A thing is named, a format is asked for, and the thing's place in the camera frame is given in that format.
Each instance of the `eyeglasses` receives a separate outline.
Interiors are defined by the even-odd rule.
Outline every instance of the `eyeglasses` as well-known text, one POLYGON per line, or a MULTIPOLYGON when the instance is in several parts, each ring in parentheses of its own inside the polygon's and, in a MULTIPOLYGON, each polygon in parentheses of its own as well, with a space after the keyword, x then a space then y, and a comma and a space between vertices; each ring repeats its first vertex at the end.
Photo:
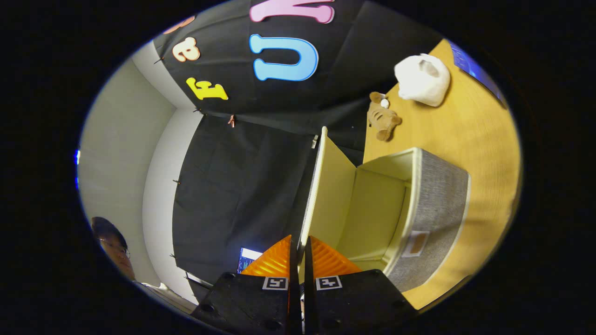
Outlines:
POLYGON ((108 242, 107 240, 104 240, 103 238, 98 238, 98 240, 105 242, 108 246, 110 246, 110 247, 118 250, 119 252, 125 254, 127 258, 131 258, 131 253, 128 251, 128 249, 122 248, 122 247, 117 247, 114 244, 111 244, 110 242, 108 242))

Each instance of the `stuffed toy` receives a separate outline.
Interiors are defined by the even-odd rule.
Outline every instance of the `stuffed toy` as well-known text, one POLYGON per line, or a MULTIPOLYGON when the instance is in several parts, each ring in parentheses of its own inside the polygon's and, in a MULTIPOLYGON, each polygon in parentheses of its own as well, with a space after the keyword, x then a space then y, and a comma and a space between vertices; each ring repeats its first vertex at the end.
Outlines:
POLYGON ((381 106, 385 100, 385 95, 379 92, 370 93, 371 104, 368 107, 368 121, 377 128, 377 139, 379 141, 388 141, 391 137, 391 131, 395 126, 402 123, 402 118, 394 111, 381 106))

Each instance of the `yellow table surface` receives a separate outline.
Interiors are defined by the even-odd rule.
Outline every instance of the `yellow table surface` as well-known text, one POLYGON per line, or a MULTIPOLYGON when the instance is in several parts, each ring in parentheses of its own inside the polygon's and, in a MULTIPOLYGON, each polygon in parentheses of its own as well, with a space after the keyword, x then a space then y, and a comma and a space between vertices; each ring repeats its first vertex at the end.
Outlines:
POLYGON ((454 65, 447 40, 429 53, 445 63, 451 84, 439 107, 399 98, 399 84, 388 93, 389 109, 403 118, 389 142, 368 127, 364 162, 411 147, 425 149, 465 169, 471 176, 467 217, 460 237, 435 275, 403 292, 420 309, 474 274, 500 241, 514 212, 521 176, 517 131, 509 111, 491 92, 454 65))

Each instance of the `blue letter u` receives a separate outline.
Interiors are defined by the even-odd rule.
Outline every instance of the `blue letter u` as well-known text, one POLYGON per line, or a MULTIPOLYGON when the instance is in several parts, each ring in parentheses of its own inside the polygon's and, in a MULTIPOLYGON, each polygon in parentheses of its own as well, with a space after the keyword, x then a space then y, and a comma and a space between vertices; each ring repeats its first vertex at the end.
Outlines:
POLYGON ((259 80, 281 79, 295 82, 308 79, 315 73, 319 64, 319 54, 314 45, 299 38, 263 38, 259 34, 249 38, 250 50, 260 54, 263 49, 292 49, 298 52, 300 60, 296 64, 266 63, 262 59, 254 61, 254 74, 259 80))

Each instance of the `person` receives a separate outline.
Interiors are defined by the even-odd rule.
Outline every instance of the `person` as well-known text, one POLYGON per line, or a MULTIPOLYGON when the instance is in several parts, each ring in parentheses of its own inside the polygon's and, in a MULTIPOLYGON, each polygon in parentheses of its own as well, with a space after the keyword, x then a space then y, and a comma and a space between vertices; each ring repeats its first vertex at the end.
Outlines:
POLYGON ((98 240, 102 249, 118 270, 154 300, 164 303, 176 313, 182 311, 186 315, 192 313, 197 307, 194 303, 170 290, 164 283, 160 283, 160 286, 156 287, 137 281, 131 264, 131 253, 128 251, 126 240, 118 228, 108 219, 100 216, 92 218, 91 230, 93 231, 93 236, 98 240))
POLYGON ((91 219, 93 236, 99 241, 108 258, 118 267, 118 270, 128 279, 135 281, 135 271, 132 269, 131 254, 124 236, 116 226, 105 218, 96 216, 91 219))

